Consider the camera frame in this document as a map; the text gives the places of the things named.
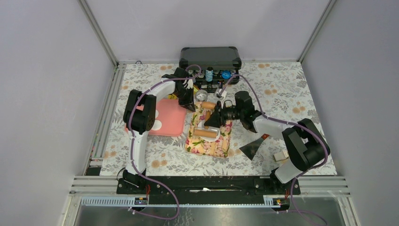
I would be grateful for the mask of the wooden double-ended rolling pin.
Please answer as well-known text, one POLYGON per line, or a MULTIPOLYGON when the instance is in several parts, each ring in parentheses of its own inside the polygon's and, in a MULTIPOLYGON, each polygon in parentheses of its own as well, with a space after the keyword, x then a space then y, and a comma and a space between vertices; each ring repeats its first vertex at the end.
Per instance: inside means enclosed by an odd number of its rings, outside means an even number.
POLYGON ((208 142, 216 141, 220 136, 220 129, 206 125, 216 107, 216 103, 201 102, 199 105, 199 123, 194 127, 193 135, 208 142))

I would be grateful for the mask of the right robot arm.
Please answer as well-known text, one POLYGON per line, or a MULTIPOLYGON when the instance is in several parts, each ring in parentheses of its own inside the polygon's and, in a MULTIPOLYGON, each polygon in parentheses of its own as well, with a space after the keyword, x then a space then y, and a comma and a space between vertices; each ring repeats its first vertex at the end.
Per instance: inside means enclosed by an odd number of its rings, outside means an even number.
POLYGON ((204 124, 220 128, 228 120, 239 120, 248 131, 283 140, 289 159, 271 173, 270 188, 274 193, 283 193, 292 179, 327 161, 330 148, 312 120, 305 118, 289 122, 267 117, 262 110, 255 108, 247 91, 236 92, 234 98, 235 104, 231 106, 221 101, 202 103, 203 108, 213 111, 204 124))

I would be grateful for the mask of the floral yellow tray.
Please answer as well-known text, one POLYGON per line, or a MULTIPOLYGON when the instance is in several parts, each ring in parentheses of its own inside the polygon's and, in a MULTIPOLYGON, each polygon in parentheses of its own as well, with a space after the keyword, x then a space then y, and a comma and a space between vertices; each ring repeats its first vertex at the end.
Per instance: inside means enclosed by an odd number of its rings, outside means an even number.
POLYGON ((198 155, 226 158, 230 148, 233 122, 229 120, 221 128, 208 127, 206 129, 204 128, 205 119, 213 111, 203 108, 201 102, 195 104, 195 109, 196 111, 193 113, 189 124, 185 150, 198 155), (216 137, 197 136, 195 130, 214 131, 216 137))

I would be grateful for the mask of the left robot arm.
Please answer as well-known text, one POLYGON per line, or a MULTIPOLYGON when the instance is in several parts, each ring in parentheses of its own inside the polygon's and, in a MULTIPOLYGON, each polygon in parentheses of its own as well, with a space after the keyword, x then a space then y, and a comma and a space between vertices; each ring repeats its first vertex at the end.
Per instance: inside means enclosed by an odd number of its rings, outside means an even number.
POLYGON ((147 137, 156 118, 156 105, 161 99, 174 94, 180 107, 195 112, 193 80, 195 75, 183 68, 176 68, 173 74, 165 74, 160 81, 145 91, 130 91, 125 107, 123 121, 129 131, 129 163, 122 174, 132 192, 139 194, 145 190, 145 150, 147 137))

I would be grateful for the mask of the white dough ball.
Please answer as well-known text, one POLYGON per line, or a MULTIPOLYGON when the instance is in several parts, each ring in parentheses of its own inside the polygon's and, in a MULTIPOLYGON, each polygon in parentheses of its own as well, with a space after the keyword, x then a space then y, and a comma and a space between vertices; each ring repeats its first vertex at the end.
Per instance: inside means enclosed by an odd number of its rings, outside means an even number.
POLYGON ((194 137, 199 137, 205 141, 215 142, 220 137, 221 131, 219 128, 206 127, 201 122, 199 126, 194 127, 192 134, 194 137))

